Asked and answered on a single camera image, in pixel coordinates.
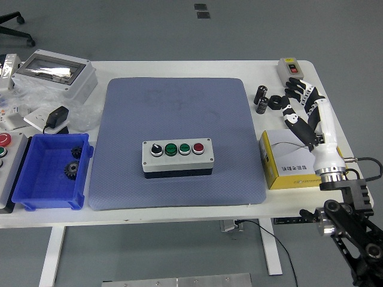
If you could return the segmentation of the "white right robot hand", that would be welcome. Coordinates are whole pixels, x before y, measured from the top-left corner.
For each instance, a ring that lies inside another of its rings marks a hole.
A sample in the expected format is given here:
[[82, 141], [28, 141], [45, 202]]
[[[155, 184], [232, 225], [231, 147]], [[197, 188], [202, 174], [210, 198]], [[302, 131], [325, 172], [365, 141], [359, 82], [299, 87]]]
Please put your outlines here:
[[[315, 86], [304, 80], [289, 78], [281, 109], [287, 127], [314, 155], [314, 172], [322, 182], [345, 179], [346, 165], [338, 153], [338, 139], [332, 107]], [[292, 108], [296, 99], [304, 108], [308, 120], [303, 120]]]

